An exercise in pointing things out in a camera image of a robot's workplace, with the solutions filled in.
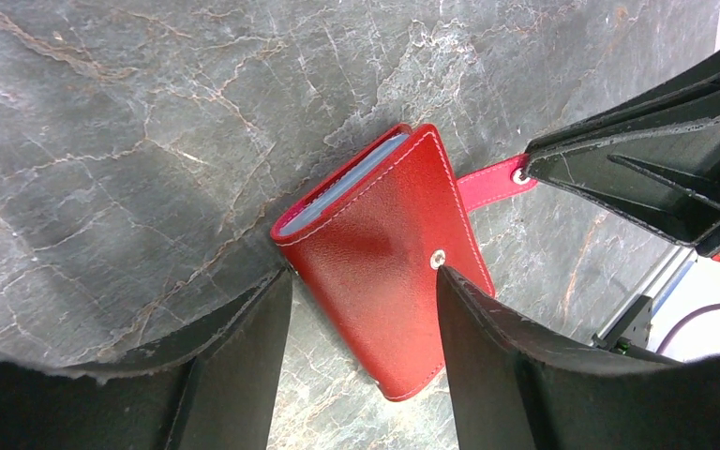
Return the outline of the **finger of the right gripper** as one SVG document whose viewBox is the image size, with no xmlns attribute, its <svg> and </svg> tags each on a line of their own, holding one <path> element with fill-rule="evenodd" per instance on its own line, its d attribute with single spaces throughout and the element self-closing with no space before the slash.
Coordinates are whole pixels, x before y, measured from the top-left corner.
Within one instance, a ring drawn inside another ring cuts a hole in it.
<svg viewBox="0 0 720 450">
<path fill-rule="evenodd" d="M 526 173 L 699 255 L 720 253 L 720 51 L 532 140 Z"/>
</svg>

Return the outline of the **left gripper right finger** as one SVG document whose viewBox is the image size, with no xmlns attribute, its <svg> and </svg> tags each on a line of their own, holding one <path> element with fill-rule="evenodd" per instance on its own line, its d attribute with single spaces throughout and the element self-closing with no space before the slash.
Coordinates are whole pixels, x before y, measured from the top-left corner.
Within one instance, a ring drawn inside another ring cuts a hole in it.
<svg viewBox="0 0 720 450">
<path fill-rule="evenodd" d="M 437 274 L 462 449 L 720 449 L 720 355 L 643 360 L 562 336 Z"/>
</svg>

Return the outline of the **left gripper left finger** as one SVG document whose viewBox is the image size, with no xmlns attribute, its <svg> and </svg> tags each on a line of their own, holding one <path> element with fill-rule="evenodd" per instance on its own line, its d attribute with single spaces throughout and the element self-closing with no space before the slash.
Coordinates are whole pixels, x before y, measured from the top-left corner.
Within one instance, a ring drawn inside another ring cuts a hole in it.
<svg viewBox="0 0 720 450">
<path fill-rule="evenodd" d="M 0 353 L 0 449 L 264 449 L 292 302 L 283 269 L 110 363 Z"/>
</svg>

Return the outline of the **red card holder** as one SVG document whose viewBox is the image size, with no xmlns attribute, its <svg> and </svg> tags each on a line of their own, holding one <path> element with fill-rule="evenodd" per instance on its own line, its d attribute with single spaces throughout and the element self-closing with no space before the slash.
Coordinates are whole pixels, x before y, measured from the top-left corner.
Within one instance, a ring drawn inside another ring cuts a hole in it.
<svg viewBox="0 0 720 450">
<path fill-rule="evenodd" d="M 270 235 L 383 396 L 443 369 L 436 282 L 495 288 L 469 215 L 536 184 L 520 154 L 456 176 L 439 131 L 397 124 L 291 206 Z"/>
</svg>

